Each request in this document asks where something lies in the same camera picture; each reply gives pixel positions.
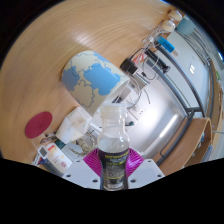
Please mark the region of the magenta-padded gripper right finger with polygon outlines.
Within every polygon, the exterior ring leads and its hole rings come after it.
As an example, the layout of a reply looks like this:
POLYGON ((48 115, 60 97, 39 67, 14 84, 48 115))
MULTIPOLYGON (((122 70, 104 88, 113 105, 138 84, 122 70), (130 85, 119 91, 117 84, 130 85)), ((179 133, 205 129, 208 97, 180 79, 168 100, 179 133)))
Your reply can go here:
POLYGON ((126 163, 127 187, 136 189, 164 177, 163 172, 152 159, 144 159, 131 149, 126 163))

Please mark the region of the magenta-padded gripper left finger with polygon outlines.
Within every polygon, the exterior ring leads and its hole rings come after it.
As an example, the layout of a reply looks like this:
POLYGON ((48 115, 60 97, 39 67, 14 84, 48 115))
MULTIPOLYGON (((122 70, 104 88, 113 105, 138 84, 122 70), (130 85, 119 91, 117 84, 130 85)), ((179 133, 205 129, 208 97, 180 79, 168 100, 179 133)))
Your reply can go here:
POLYGON ((83 159, 76 159, 63 175, 63 179, 83 188, 99 190, 101 172, 102 167, 98 158, 98 151, 94 149, 83 159))

